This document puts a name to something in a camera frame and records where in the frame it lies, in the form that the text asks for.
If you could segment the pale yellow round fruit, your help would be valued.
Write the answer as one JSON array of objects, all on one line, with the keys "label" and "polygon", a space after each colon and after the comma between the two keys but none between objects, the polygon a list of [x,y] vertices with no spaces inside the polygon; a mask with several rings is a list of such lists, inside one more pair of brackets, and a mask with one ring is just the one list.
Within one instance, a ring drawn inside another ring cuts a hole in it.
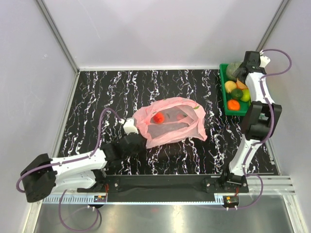
[{"label": "pale yellow round fruit", "polygon": [[225,92],[230,94],[232,90],[236,89],[237,85],[234,81],[227,81],[225,82]]}]

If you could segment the dark green fruit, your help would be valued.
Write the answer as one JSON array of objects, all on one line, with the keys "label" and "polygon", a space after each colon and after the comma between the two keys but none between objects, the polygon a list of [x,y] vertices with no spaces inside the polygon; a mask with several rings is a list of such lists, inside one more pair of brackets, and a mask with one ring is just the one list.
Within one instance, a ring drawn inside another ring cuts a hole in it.
[{"label": "dark green fruit", "polygon": [[230,96],[234,100],[240,100],[243,97],[243,91],[235,88],[230,92]]}]

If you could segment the lime green fruit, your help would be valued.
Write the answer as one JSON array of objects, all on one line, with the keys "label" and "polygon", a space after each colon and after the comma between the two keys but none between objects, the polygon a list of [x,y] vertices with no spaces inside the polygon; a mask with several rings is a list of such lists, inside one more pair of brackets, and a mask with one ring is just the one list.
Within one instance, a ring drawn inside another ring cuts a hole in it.
[{"label": "lime green fruit", "polygon": [[249,89],[242,90],[242,97],[240,98],[240,100],[243,102],[249,102],[251,100]]}]

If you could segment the red peach fruit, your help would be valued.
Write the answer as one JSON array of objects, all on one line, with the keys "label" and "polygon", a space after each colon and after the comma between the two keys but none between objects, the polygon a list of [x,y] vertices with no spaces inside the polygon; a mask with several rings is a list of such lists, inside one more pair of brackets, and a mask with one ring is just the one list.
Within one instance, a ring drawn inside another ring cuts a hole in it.
[{"label": "red peach fruit", "polygon": [[156,124],[162,124],[165,121],[165,116],[163,113],[158,112],[153,116],[153,122]]}]

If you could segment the pink plastic bag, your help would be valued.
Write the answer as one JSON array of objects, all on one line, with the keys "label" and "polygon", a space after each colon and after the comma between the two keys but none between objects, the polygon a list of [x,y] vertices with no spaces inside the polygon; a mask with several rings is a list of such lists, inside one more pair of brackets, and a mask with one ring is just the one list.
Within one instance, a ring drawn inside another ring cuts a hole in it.
[{"label": "pink plastic bag", "polygon": [[[165,116],[162,124],[153,122],[153,116],[161,112]],[[194,137],[205,141],[206,112],[197,102],[182,97],[158,100],[138,109],[133,117],[136,127],[147,140],[146,148],[171,144]]]}]

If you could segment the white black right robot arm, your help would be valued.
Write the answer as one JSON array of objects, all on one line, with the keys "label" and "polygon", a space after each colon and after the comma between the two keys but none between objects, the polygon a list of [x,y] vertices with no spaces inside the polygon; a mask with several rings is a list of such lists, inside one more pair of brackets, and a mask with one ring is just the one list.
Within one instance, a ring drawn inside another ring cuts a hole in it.
[{"label": "white black right robot arm", "polygon": [[242,140],[237,153],[219,179],[219,186],[228,193],[247,185],[249,164],[259,147],[273,135],[282,112],[281,105],[275,104],[269,93],[267,73],[261,66],[264,59],[258,51],[246,51],[234,74],[248,87],[251,104],[242,119]]}]

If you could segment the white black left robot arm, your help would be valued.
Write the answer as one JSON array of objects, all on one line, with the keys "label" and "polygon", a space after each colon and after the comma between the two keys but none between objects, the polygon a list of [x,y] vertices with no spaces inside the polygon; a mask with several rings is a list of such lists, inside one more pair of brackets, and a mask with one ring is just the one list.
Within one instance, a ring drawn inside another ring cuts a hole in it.
[{"label": "white black left robot arm", "polygon": [[50,158],[44,153],[37,156],[20,173],[17,185],[28,203],[43,200],[55,192],[75,190],[100,192],[105,180],[102,170],[146,149],[146,139],[130,133],[95,150],[70,157]]}]

